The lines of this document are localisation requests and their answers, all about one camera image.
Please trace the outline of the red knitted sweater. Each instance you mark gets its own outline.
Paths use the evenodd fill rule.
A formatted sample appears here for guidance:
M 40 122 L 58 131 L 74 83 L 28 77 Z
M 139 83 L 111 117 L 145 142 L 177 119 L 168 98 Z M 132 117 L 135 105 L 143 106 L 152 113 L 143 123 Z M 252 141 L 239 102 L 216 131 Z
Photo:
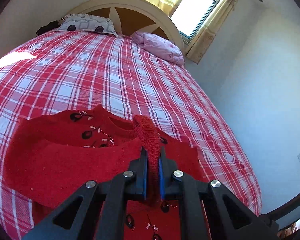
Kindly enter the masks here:
M 125 120 L 102 106 L 21 120 L 4 161 L 4 181 L 33 201 L 39 223 L 83 183 L 124 172 L 148 153 L 148 200 L 129 202 L 125 239 L 179 239 L 179 206 L 159 196 L 159 152 L 200 179 L 198 150 L 156 128 L 146 116 Z

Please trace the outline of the black clothing pile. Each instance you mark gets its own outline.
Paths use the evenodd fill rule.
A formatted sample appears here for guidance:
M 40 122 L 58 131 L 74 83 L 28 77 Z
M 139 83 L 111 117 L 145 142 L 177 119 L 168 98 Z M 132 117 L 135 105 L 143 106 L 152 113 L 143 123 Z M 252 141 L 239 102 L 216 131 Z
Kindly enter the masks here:
M 47 25 L 40 27 L 36 31 L 36 34 L 37 34 L 37 36 L 39 36 L 39 35 L 42 35 L 44 33 L 47 33 L 48 31 L 51 31 L 51 30 L 59 28 L 59 27 L 60 27 L 59 21 L 52 21 L 52 22 L 49 22 Z

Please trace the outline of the red plaid bed sheet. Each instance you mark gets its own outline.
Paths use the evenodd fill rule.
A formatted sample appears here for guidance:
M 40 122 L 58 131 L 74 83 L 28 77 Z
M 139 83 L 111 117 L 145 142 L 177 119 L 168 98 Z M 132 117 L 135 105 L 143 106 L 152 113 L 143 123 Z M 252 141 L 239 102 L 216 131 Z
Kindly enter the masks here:
M 203 177 L 220 179 L 261 213 L 261 190 L 247 156 L 185 68 L 155 57 L 128 36 L 53 30 L 0 59 L 0 224 L 12 239 L 34 225 L 32 202 L 2 181 L 18 121 L 97 105 L 125 119 L 148 116 L 168 135 L 200 147 Z

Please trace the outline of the yellow curtain right of headboard window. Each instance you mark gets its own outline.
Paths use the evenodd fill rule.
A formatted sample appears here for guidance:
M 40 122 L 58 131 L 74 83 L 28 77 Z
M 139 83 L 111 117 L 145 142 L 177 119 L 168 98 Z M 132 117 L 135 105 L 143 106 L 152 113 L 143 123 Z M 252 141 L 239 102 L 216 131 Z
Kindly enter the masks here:
M 213 43 L 225 20 L 235 9 L 238 0 L 220 0 L 209 14 L 185 50 L 185 56 L 198 64 Z

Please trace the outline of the pink folded quilt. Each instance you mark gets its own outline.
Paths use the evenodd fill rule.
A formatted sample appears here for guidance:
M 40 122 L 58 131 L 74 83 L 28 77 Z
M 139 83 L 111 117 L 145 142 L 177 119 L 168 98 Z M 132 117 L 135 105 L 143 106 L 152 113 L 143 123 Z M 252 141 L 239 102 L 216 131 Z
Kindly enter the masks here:
M 170 63 L 182 67 L 185 64 L 181 50 L 169 40 L 156 34 L 136 31 L 131 35 L 136 44 L 153 54 L 154 56 L 166 60 Z

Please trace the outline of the grey patterned pillow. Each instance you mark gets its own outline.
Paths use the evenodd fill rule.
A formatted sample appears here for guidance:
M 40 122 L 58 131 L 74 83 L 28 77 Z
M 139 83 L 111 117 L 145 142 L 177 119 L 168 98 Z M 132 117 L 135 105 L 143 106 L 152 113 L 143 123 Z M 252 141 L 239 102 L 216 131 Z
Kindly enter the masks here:
M 89 14 L 67 14 L 61 18 L 62 31 L 90 31 L 118 37 L 111 19 Z

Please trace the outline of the cream wooden headboard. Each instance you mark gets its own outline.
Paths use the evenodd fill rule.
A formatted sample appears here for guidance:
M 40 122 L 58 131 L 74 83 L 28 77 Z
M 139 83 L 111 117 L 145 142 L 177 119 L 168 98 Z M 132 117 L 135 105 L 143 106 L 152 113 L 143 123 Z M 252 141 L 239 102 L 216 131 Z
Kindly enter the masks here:
M 117 34 L 130 36 L 136 31 L 156 34 L 184 51 L 179 30 L 162 10 L 144 0 L 89 0 L 69 14 L 91 14 L 111 19 Z

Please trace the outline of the headboard side window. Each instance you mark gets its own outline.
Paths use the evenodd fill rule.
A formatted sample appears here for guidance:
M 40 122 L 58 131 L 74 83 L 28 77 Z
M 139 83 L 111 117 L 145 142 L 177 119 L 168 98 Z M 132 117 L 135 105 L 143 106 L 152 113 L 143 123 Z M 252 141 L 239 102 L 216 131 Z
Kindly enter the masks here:
M 171 20 L 184 41 L 190 42 L 220 0 L 182 0 Z

